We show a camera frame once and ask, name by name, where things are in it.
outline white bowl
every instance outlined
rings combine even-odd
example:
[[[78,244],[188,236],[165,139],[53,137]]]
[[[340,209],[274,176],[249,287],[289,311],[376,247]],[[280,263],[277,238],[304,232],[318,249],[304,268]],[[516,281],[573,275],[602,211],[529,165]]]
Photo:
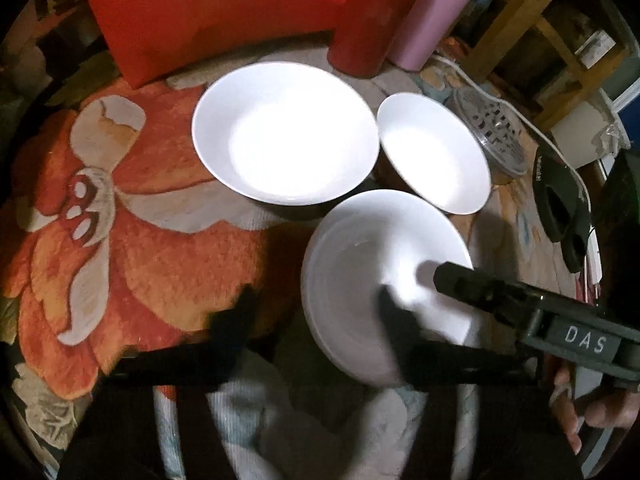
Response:
[[[355,188],[380,144],[369,106],[349,85],[311,66],[257,63],[219,79],[191,125],[205,167],[249,198],[310,205]]]
[[[377,316],[380,286],[423,328],[456,344],[473,334],[472,307],[433,285],[437,265],[472,268],[463,239],[417,196],[379,189],[348,198],[321,222],[306,248],[302,301],[311,332],[337,367],[364,383],[401,383]]]
[[[400,177],[443,211],[471,214],[491,193],[482,148],[450,110],[428,97],[394,94],[378,109],[385,154]]]

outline pink bottle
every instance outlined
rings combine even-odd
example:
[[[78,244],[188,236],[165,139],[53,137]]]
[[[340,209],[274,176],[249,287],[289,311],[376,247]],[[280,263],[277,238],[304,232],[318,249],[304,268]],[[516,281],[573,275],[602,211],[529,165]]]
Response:
[[[469,1],[417,0],[398,29],[387,59],[405,70],[420,70]]]

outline finger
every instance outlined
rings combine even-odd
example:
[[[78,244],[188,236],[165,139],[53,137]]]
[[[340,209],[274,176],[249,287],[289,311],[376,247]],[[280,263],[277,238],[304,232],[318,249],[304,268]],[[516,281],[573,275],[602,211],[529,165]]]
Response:
[[[618,390],[613,386],[610,386],[609,384],[601,384],[600,386],[597,386],[588,394],[584,394],[583,396],[574,399],[575,413],[577,413],[578,416],[584,416],[584,414],[587,412],[587,408],[594,402],[602,400],[615,393],[616,391]]]
[[[575,413],[574,404],[566,394],[560,395],[551,405],[551,412],[560,423],[567,437],[578,433],[578,415]]]
[[[571,449],[574,450],[574,453],[580,453],[580,450],[582,449],[582,441],[580,440],[580,437],[577,434],[571,434],[567,435],[567,440],[569,441]]]
[[[567,361],[562,361],[554,377],[554,385],[562,386],[571,382],[572,366]]]
[[[638,418],[640,394],[620,390],[592,403],[584,420],[592,428],[629,429]]]

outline clear plastic lid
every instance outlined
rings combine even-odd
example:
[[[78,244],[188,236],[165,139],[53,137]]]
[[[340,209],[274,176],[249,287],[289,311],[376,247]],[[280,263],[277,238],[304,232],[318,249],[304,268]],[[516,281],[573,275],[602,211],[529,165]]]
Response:
[[[527,164],[519,140],[523,129],[519,118],[471,87],[457,89],[451,99],[452,110],[476,136],[487,157],[510,176],[524,175]]]

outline red cushion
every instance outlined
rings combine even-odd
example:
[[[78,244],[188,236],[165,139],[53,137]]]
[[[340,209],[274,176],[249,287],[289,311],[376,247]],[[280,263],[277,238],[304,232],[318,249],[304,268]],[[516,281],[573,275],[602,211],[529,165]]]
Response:
[[[116,63],[137,87],[243,44],[334,28],[346,0],[89,0]]]

